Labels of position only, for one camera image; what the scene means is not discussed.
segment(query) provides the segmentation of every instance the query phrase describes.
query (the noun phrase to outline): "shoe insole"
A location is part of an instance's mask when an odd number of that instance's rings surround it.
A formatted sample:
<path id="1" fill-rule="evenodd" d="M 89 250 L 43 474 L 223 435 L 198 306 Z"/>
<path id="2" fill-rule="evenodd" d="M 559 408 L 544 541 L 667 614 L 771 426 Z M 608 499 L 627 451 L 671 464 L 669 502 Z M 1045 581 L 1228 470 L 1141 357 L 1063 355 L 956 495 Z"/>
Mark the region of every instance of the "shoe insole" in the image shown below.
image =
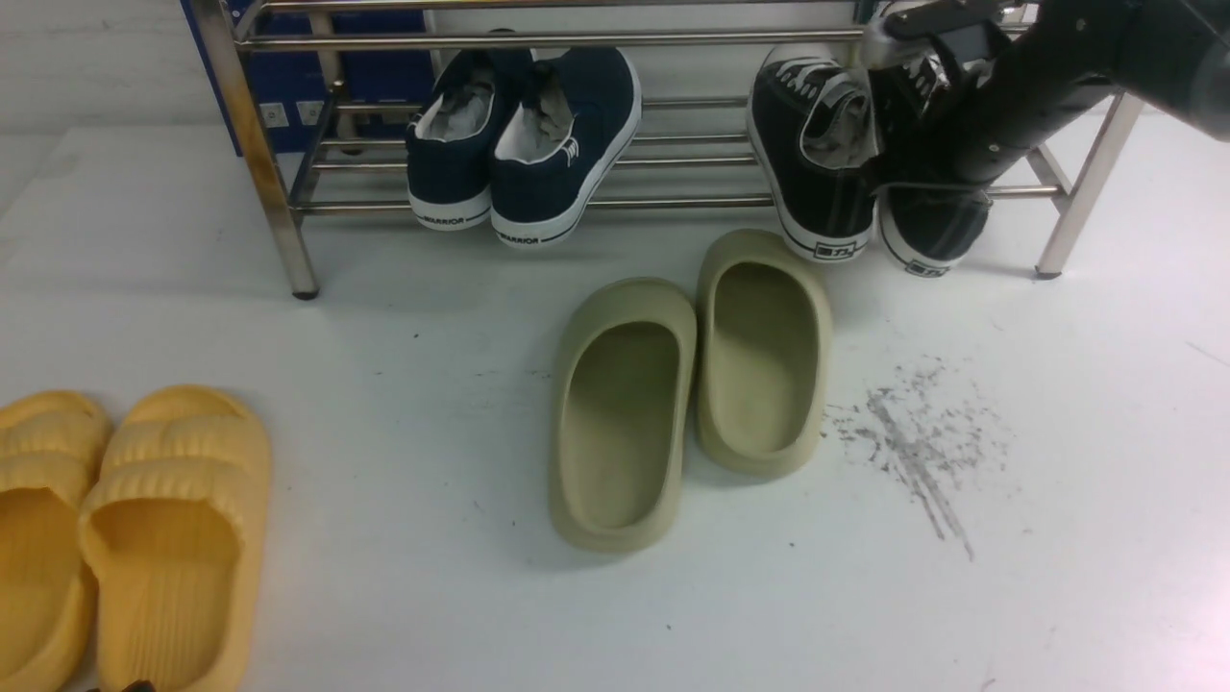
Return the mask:
<path id="1" fill-rule="evenodd" d="M 572 375 L 563 413 L 565 493 L 578 517 L 614 530 L 658 503 L 670 460 L 679 344 L 652 322 L 598 336 Z"/>
<path id="2" fill-rule="evenodd" d="M 159 692 L 197 681 L 214 664 L 230 611 L 240 548 L 205 503 L 128 500 L 93 525 L 109 549 L 101 594 L 102 655 Z"/>
<path id="3" fill-rule="evenodd" d="M 802 433 L 818 368 L 815 310 L 788 274 L 740 263 L 718 279 L 708 353 L 712 414 L 733 450 L 777 452 Z"/>
<path id="4" fill-rule="evenodd" d="M 0 493 L 0 680 L 47 645 L 81 572 L 76 510 L 50 490 Z"/>

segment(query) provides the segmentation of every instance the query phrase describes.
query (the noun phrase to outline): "shoe rack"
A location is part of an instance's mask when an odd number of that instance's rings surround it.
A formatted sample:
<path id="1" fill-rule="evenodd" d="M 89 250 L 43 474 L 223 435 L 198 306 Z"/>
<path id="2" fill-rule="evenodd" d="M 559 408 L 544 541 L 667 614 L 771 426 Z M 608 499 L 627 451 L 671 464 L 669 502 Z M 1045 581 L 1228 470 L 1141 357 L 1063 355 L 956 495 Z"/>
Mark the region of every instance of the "shoe rack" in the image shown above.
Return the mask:
<path id="1" fill-rule="evenodd" d="M 240 151 L 252 173 L 261 205 L 269 221 L 274 242 L 282 256 L 290 289 L 295 297 L 310 300 L 320 293 L 308 247 L 300 231 L 303 221 L 315 215 L 403 213 L 410 218 L 410 202 L 405 198 L 387 200 L 314 200 L 322 175 L 347 172 L 387 173 L 403 176 L 406 163 L 396 161 L 344 160 L 328 156 L 330 151 L 400 151 L 401 139 L 373 139 L 354 135 L 353 118 L 376 113 L 413 113 L 417 104 L 359 103 L 347 97 L 338 53 L 353 50 L 434 50 L 465 48 L 569 48 L 576 45 L 723 45 L 776 43 L 855 43 L 862 38 L 861 26 L 796 27 L 788 29 L 653 29 L 653 31 L 574 31 L 536 33 L 406 33 L 406 34 L 337 34 L 328 21 L 335 12 L 375 12 L 389 10 L 482 10 L 513 7 L 585 7 L 585 6 L 646 6 L 646 5 L 718 5 L 732 0 L 258 0 L 237 20 L 232 20 L 226 0 L 188 0 L 197 20 L 202 44 L 213 66 L 224 107 L 230 116 Z M 305 36 L 271 36 L 262 32 L 264 21 L 276 14 L 306 14 L 312 33 Z M 1023 32 L 1028 25 L 1004 25 L 1010 34 Z M 245 71 L 245 58 L 260 52 L 308 52 L 320 57 L 322 71 L 330 81 L 330 97 L 325 102 L 316 130 L 304 152 L 299 170 L 289 187 L 278 167 L 268 133 Z M 747 96 L 715 96 L 706 98 L 647 98 L 646 109 L 743 108 Z M 1058 277 L 1064 268 L 1085 221 L 1093 209 L 1111 168 L 1127 141 L 1143 102 L 1119 93 L 1111 103 L 1102 128 L 1090 149 L 1076 181 L 1060 168 L 1050 151 L 1042 146 L 1028 156 L 1038 184 L 991 187 L 995 199 L 1050 199 L 1059 211 L 1050 240 L 1036 264 L 1039 278 Z M 744 132 L 712 134 L 643 134 L 633 140 L 635 147 L 619 160 L 620 168 L 690 168 L 708 166 L 754 166 L 750 149 L 747 152 L 712 154 L 706 145 L 747 143 Z M 695 150 L 686 155 L 642 154 L 653 146 Z M 771 206 L 768 189 L 738 194 L 653 197 L 601 197 L 589 203 L 597 209 L 692 209 Z"/>

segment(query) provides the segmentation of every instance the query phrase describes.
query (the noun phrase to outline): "slide sandal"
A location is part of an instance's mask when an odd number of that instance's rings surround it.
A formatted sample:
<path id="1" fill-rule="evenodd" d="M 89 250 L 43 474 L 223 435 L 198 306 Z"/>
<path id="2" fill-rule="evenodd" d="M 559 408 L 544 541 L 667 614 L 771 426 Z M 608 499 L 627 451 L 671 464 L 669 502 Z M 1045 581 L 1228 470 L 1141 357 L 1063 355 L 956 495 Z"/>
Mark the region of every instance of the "slide sandal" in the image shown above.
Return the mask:
<path id="1" fill-rule="evenodd" d="M 817 269 L 771 232 L 737 230 L 710 247 L 696 294 L 701 447 L 747 474 L 798 470 L 820 440 L 833 337 Z"/>
<path id="2" fill-rule="evenodd" d="M 156 392 L 128 414 L 81 509 L 98 579 L 98 680 L 231 692 L 247 666 L 269 495 L 269 440 L 236 399 Z"/>
<path id="3" fill-rule="evenodd" d="M 0 408 L 0 692 L 59 690 L 93 623 L 76 516 L 111 423 L 71 392 Z"/>
<path id="4" fill-rule="evenodd" d="M 556 361 L 551 520 L 573 546 L 622 553 L 661 538 L 679 509 L 696 311 L 653 278 L 590 295 Z"/>

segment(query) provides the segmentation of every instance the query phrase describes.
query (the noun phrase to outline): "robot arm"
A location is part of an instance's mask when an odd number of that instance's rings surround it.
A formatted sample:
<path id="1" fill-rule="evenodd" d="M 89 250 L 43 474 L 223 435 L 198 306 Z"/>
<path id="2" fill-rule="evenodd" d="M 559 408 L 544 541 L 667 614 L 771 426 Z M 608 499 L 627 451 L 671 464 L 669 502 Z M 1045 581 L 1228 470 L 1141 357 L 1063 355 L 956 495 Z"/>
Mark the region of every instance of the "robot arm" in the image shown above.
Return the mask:
<path id="1" fill-rule="evenodd" d="M 1000 11 L 938 0 L 868 25 L 873 85 L 875 70 L 929 50 L 950 81 L 888 141 L 878 181 L 986 184 L 1114 88 L 1230 141 L 1230 0 L 1042 0 L 1016 41 L 998 28 Z M 963 73 L 979 59 L 982 71 Z"/>

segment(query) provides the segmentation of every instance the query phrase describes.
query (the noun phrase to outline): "shoe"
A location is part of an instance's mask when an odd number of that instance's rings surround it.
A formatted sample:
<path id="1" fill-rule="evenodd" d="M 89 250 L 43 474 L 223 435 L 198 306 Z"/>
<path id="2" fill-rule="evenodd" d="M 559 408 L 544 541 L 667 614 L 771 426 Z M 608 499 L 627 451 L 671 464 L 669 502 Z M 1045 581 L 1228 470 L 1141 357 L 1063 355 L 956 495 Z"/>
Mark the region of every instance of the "shoe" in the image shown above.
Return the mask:
<path id="1" fill-rule="evenodd" d="M 878 194 L 879 235 L 907 272 L 941 277 L 982 235 L 991 208 L 991 199 L 977 186 L 937 189 L 956 181 L 937 175 L 927 147 L 920 145 L 918 123 L 950 88 L 943 68 L 937 58 L 925 57 L 876 70 L 870 82 L 884 147 L 904 178 Z"/>
<path id="2" fill-rule="evenodd" d="M 81 505 L 98 579 L 98 681 L 234 692 L 264 554 L 269 439 L 241 402 L 171 387 L 138 403 Z"/>
<path id="3" fill-rule="evenodd" d="M 787 245 L 813 262 L 852 259 L 871 240 L 875 202 L 859 175 L 873 154 L 871 92 L 819 44 L 775 48 L 748 100 L 748 134 Z"/>
<path id="4" fill-rule="evenodd" d="M 986 226 L 986 193 L 897 187 L 879 193 L 879 235 L 905 270 L 937 278 L 969 252 Z"/>
<path id="5" fill-rule="evenodd" d="M 696 288 L 700 446 L 760 478 L 812 458 L 824 423 L 833 313 L 815 267 L 763 230 L 736 230 L 705 254 Z"/>
<path id="6" fill-rule="evenodd" d="M 406 128 L 410 203 L 435 230 L 491 213 L 491 149 L 520 101 L 534 53 L 462 50 L 440 73 L 430 104 Z"/>
<path id="7" fill-rule="evenodd" d="M 587 551 L 640 551 L 670 529 L 683 482 L 696 310 L 658 278 L 613 283 L 560 340 L 551 521 Z"/>
<path id="8" fill-rule="evenodd" d="M 85 653 L 97 589 L 77 508 L 109 435 L 102 408 L 74 392 L 0 407 L 0 692 L 59 690 Z"/>
<path id="9" fill-rule="evenodd" d="M 535 63 L 491 166 L 499 238 L 540 247 L 567 237 L 640 124 L 641 80 L 617 48 Z"/>

